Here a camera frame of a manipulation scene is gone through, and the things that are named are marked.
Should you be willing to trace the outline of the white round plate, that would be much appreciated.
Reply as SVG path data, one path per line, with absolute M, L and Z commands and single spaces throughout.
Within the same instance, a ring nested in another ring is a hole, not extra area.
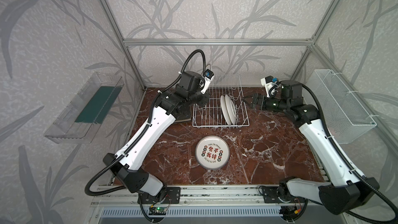
M 228 111 L 229 118 L 231 120 L 231 125 L 236 125 L 237 123 L 237 113 L 235 110 L 235 104 L 229 95 L 225 95 L 225 102 Z
M 231 125 L 232 121 L 230 119 L 230 116 L 229 116 L 229 113 L 228 113 L 228 109 L 227 109 L 227 105 L 226 105 L 226 101 L 225 101 L 225 97 L 223 95 L 220 97 L 220 104 L 221 104 L 222 114 L 224 116 L 224 119 L 225 119 L 226 123 L 228 125 Z
M 207 170 L 224 167 L 230 158 L 230 149 L 225 140 L 218 136 L 201 139 L 195 148 L 195 158 L 199 165 Z

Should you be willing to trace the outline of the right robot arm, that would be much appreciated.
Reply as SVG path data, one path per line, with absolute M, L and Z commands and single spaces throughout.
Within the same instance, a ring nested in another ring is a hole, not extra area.
M 251 95 L 250 106 L 258 105 L 262 111 L 285 114 L 311 144 L 329 178 L 327 183 L 294 176 L 282 179 L 276 191 L 280 201 L 303 198 L 324 206 L 334 215 L 347 213 L 364 222 L 378 224 L 378 220 L 352 212 L 376 195 L 395 214 L 398 212 L 397 206 L 379 191 L 377 180 L 366 177 L 341 149 L 326 125 L 319 100 L 308 86 L 295 80 L 280 82 L 273 76 L 262 78 L 261 85 L 266 93 Z

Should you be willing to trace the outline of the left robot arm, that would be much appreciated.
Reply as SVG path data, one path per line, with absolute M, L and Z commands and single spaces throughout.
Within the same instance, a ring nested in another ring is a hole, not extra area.
M 139 197 L 149 196 L 154 203 L 162 202 L 167 195 L 167 186 L 142 169 L 144 159 L 170 125 L 190 113 L 193 105 L 205 106 L 208 103 L 207 89 L 213 78 L 214 73 L 206 67 L 204 52 L 200 49 L 191 52 L 176 80 L 164 90 L 158 91 L 143 125 L 115 154 L 108 153 L 104 157 L 106 167 L 88 181 L 85 194 L 98 197 L 127 189 L 131 193 L 137 193 Z M 107 171 L 111 171 L 122 185 L 108 190 L 92 191 L 91 186 Z

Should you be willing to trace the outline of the left green circuit board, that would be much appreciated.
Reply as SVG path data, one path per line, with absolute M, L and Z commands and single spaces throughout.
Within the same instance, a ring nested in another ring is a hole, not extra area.
M 149 208 L 149 214 L 155 216 L 166 215 L 167 211 L 168 207 L 151 206 Z

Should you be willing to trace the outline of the white mesh wall basket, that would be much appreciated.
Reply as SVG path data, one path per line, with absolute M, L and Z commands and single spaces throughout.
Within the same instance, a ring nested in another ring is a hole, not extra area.
M 349 144 L 377 126 L 337 73 L 316 69 L 306 85 L 320 102 L 330 133 L 340 144 Z

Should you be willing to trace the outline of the aluminium mounting rail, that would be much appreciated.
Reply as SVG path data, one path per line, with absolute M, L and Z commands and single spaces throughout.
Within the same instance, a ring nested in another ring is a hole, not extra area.
M 264 203 L 259 194 L 259 185 L 182 185 L 180 201 L 172 207 L 192 206 L 300 206 L 300 203 Z M 91 207 L 138 206 L 138 194 L 120 190 L 94 197 Z

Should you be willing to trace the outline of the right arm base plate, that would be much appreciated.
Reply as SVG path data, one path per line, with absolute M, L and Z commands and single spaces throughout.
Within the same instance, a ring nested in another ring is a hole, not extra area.
M 306 202 L 305 198 L 294 197 L 285 192 L 280 186 L 259 186 L 259 194 L 263 197 L 264 203 L 300 203 Z

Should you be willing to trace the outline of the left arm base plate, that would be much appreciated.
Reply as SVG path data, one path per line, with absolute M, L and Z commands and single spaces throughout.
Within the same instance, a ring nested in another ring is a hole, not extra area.
M 181 188 L 164 186 L 160 192 L 152 196 L 143 192 L 139 194 L 138 203 L 142 204 L 178 204 L 180 201 Z

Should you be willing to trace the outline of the clear plastic wall bin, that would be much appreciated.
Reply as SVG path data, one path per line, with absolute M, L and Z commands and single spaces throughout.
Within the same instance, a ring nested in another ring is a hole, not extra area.
M 56 144 L 89 144 L 101 128 L 124 82 L 95 72 L 44 133 Z

